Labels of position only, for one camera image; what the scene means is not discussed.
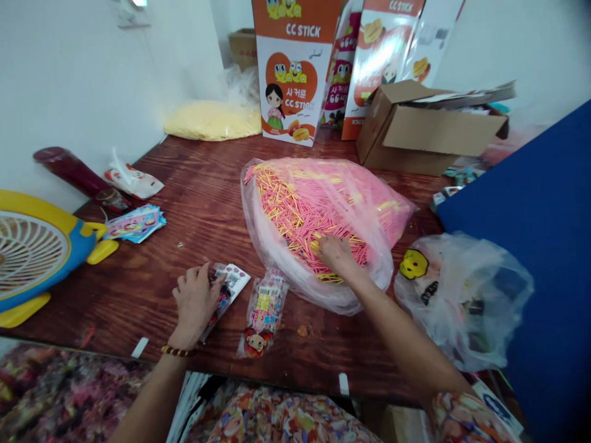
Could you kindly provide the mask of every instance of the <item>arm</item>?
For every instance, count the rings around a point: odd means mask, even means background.
[[[208,269],[209,263],[189,269],[172,291],[179,307],[179,323],[168,340],[173,348],[195,349],[215,311],[225,274],[210,288]],[[109,443],[166,442],[187,368],[187,358],[163,354]]]
[[[425,410],[442,392],[476,395],[462,374],[394,300],[359,266],[346,239],[320,240],[321,259],[351,287]]]

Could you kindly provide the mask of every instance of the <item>brown cardboard box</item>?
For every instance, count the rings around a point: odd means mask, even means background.
[[[381,85],[357,139],[359,160],[370,168],[441,175],[459,156],[479,156],[495,135],[506,138],[509,126],[496,110],[482,115],[437,108],[478,101],[486,106],[514,96],[513,84],[470,95],[429,89],[413,80]],[[428,97],[432,102],[416,102]]]
[[[251,66],[257,66],[257,36],[252,28],[242,28],[228,34],[232,61],[244,71]]]

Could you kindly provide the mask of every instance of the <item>bracelet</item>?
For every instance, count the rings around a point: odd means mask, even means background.
[[[182,349],[173,348],[172,346],[166,345],[162,347],[164,354],[171,354],[178,357],[193,357],[197,353],[197,349],[191,349],[190,351],[184,351]]]

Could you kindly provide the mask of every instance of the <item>wooden table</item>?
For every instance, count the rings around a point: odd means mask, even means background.
[[[341,142],[339,134],[328,130],[320,132],[312,149],[261,136],[218,143],[168,137],[137,163],[166,185],[150,203],[162,207],[168,225],[140,245],[122,242],[100,264],[78,268],[52,289],[51,301],[40,312],[2,334],[70,348],[84,345],[88,351],[121,357],[129,357],[147,337],[141,358],[157,361],[177,318],[171,290],[186,268],[207,256],[212,262],[236,263],[253,277],[264,275],[244,221],[240,171],[252,158],[287,156],[358,161],[355,144]],[[375,173],[420,207],[393,249],[398,266],[412,241],[441,232],[427,206],[447,181]],[[104,220],[92,204],[76,214],[87,221]],[[339,374],[344,372],[353,397],[417,405],[364,313],[339,316],[293,293],[269,352],[260,360],[235,358],[251,288],[249,283],[200,347],[193,370],[332,395],[340,394]],[[388,294],[393,297],[392,287]],[[307,337],[296,332],[300,325],[307,326]]]

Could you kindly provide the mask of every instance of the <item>fan grille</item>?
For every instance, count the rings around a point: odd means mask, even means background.
[[[0,300],[53,275],[68,258],[68,239],[55,226],[0,211]]]

